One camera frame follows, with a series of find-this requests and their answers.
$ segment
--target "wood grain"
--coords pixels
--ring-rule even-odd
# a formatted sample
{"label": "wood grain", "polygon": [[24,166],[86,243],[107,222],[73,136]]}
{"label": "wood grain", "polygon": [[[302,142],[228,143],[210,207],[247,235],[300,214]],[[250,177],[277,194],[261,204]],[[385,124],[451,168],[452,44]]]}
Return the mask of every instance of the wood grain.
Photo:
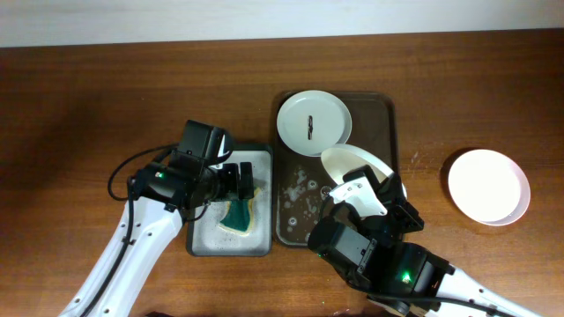
{"label": "wood grain", "polygon": [[[269,142],[272,101],[292,89],[387,93],[426,220],[408,240],[502,296],[564,314],[563,30],[0,49],[0,314],[51,316],[72,299],[122,212],[106,193],[117,164],[178,140],[189,118]],[[443,163],[467,147],[527,174],[531,206],[515,224],[474,223],[443,191]],[[307,250],[194,258],[185,239],[131,315],[379,312]]]}

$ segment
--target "plate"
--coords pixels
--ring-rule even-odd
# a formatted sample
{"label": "plate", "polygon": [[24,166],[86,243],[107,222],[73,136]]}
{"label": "plate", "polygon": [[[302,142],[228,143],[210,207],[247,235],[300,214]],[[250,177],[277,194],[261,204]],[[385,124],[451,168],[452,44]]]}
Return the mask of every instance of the plate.
{"label": "plate", "polygon": [[292,151],[310,157],[346,143],[353,129],[345,103],[328,92],[305,91],[290,97],[278,111],[280,138]]}
{"label": "plate", "polygon": [[449,191],[456,206],[485,225],[509,225],[531,200],[523,170],[511,158],[490,150],[466,152],[449,171]]}
{"label": "plate", "polygon": [[337,183],[344,183],[343,176],[354,169],[370,166],[379,182],[383,182],[394,171],[372,153],[350,144],[335,144],[321,154],[321,162],[327,174]]}

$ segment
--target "green sponge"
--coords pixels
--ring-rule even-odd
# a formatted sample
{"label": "green sponge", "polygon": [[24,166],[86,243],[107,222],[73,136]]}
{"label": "green sponge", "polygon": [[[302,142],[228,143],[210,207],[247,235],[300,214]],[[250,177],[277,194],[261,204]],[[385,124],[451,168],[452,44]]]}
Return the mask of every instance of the green sponge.
{"label": "green sponge", "polygon": [[[255,197],[259,191],[259,188],[255,189]],[[219,221],[219,226],[237,234],[248,234],[253,226],[253,200],[254,198],[227,203],[227,214]]]}

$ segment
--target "black cable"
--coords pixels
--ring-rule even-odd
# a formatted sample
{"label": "black cable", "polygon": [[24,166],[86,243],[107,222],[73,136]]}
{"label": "black cable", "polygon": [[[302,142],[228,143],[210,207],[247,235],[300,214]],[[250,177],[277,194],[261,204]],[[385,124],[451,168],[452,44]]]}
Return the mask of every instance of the black cable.
{"label": "black cable", "polygon": [[125,251],[127,250],[127,246],[130,244],[131,232],[133,231],[133,215],[134,215],[133,193],[132,193],[132,189],[131,189],[132,185],[133,184],[132,184],[131,177],[129,177],[127,179],[127,200],[128,200],[129,206],[130,206],[130,212],[129,212],[129,219],[128,219],[128,224],[127,224],[127,233],[125,233],[125,237],[122,240],[122,243],[123,243],[122,249],[120,250],[120,253],[117,255],[117,257],[115,258],[114,264],[112,265],[112,269],[108,272],[108,275],[104,279],[104,282],[102,282],[102,285],[100,286],[100,288],[96,292],[96,295],[94,295],[94,298],[92,299],[90,304],[88,304],[85,311],[80,315],[80,317],[87,316],[93,310],[93,308],[96,306],[96,304],[98,304],[98,301],[100,300],[102,294],[104,294],[104,291],[106,290],[106,288],[108,287],[112,278],[114,277],[114,274],[117,271],[117,268],[120,266],[120,263],[122,262],[123,256],[125,255]]}
{"label": "black cable", "polygon": [[167,156],[169,156],[170,153],[172,153],[172,152],[173,152],[173,148],[165,149],[163,152],[157,154],[157,156],[155,156],[155,157],[152,159],[152,161],[153,161],[153,162],[160,163],[160,162],[162,162],[163,159],[165,159]]}
{"label": "black cable", "polygon": [[323,218],[323,212],[325,211],[325,207],[330,200],[331,196],[327,195],[327,197],[325,197],[325,199],[323,199],[323,201],[321,202],[321,207],[319,208],[319,219],[317,219],[318,222]]}
{"label": "black cable", "polygon": [[416,302],[420,302],[420,303],[449,303],[449,304],[455,304],[455,305],[466,306],[466,307],[469,307],[469,308],[477,309],[479,311],[485,312],[488,315],[492,315],[492,316],[515,317],[512,314],[500,312],[495,308],[490,308],[490,307],[478,305],[478,304],[467,302],[467,301],[461,300],[461,299],[451,299],[451,298],[444,298],[444,297],[395,296],[395,295],[381,294],[381,293],[378,293],[378,292],[366,290],[366,289],[363,289],[361,287],[355,286],[355,285],[350,284],[350,283],[347,283],[347,285],[349,287],[351,287],[352,289],[356,290],[356,291],[362,291],[362,292],[364,292],[364,293],[366,293],[366,294],[368,294],[368,295],[370,295],[370,296],[372,296],[376,299],[399,300],[399,301],[403,301],[403,302],[407,302],[407,303],[416,303]]}
{"label": "black cable", "polygon": [[123,202],[123,201],[128,200],[128,197],[118,197],[118,196],[116,196],[116,195],[114,194],[114,191],[112,190],[112,183],[114,182],[114,177],[119,173],[119,171],[120,171],[124,166],[126,166],[126,165],[127,165],[128,163],[130,163],[132,160],[134,160],[134,159],[136,159],[136,158],[138,158],[138,157],[144,156],[145,154],[149,154],[149,153],[151,153],[151,152],[160,151],[160,150],[170,150],[170,149],[172,149],[172,148],[174,148],[174,147],[176,147],[176,146],[178,146],[178,144],[162,145],[162,146],[159,146],[159,147],[156,147],[156,148],[152,148],[152,149],[149,149],[149,150],[145,150],[145,151],[139,152],[139,153],[135,154],[134,156],[132,156],[132,157],[130,157],[130,158],[124,160],[124,161],[112,172],[112,174],[109,176],[109,179],[108,179],[108,194],[110,195],[110,197],[112,197],[113,199],[115,199],[116,201],[119,201],[119,202]]}
{"label": "black cable", "polygon": [[188,219],[185,222],[194,222],[200,220],[204,216],[204,213],[208,210],[208,206],[209,204],[204,205],[204,209],[202,210],[202,212],[200,212],[200,215],[198,217],[193,217],[192,219]]}

